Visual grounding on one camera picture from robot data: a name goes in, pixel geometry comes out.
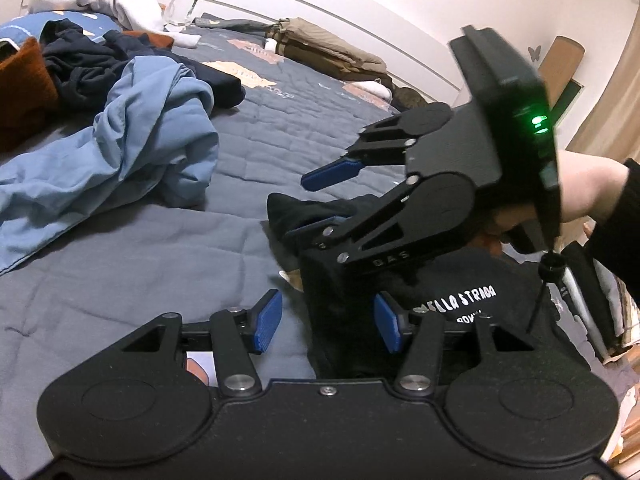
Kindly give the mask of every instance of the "pile of clothes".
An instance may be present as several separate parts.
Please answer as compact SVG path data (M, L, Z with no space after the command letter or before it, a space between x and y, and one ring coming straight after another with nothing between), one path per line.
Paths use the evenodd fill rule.
M198 27L226 28L265 38L266 50L350 82L401 112L428 104L413 88L396 86L379 56L353 46L303 18L286 18L269 24L254 20L222 20L205 13L193 23Z
M99 12L116 19L128 30L142 30L169 36L176 46L193 48L199 36L164 30L162 9L156 0L29 0L29 12L79 10Z
M90 215L152 191L169 206L204 199L218 158L209 116L214 104L242 102L244 88L174 54L173 42L135 30L92 41L63 19L0 62L0 153L61 118L95 115L0 166L0 274Z

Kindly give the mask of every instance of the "white towel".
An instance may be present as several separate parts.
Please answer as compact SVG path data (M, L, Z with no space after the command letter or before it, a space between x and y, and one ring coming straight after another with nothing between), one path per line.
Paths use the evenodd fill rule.
M264 49L268 52L275 52L277 46L278 42L273 38L267 38L267 40L264 42Z
M85 10L114 17L123 28L146 30L174 38L175 46L194 48L200 36L164 32L162 9L156 0L29 0L29 12Z
M347 81L347 83L350 83L365 92L369 92L387 103L390 103L393 99L391 90L377 81Z

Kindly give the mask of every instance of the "bedsheet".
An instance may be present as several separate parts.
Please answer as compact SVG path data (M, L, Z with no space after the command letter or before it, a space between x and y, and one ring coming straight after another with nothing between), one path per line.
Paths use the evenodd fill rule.
M242 104L212 117L220 158L206 202L180 209L148 199L100 214L0 276L0 465L15 479L50 460L35 416L43 389L163 312L205 320L279 288L282 322L269 351L255 359L258 373L265 384L312 378L302 294L278 275L265 228L267 195L352 198L382 194L401 178L399 168L367 168L327 190L304 191L303 173L337 158L362 126L392 110L264 51L252 36L187 32L202 35L197 48L175 52L233 73L246 87ZM54 128L26 149L76 129Z

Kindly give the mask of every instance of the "butterfly wall decal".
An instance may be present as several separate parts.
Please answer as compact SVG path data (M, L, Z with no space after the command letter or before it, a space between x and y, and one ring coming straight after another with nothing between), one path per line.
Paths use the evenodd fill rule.
M539 61L540 60L540 51L542 50L542 45L539 45L536 47L536 49L532 49L531 47L529 47L529 55L531 56L531 60L532 61Z

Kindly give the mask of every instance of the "metal screw head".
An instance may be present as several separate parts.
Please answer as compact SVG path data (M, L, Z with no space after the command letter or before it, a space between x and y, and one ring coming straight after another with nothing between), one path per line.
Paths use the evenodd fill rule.
M333 397L336 393L338 393L338 388L335 386L320 386L319 390L320 395L324 395L325 397Z
M423 392L431 386L431 381L424 375L405 375L400 379L400 386L412 392Z
M253 388L255 379L245 374L230 375L225 379L225 386L235 392L245 392Z

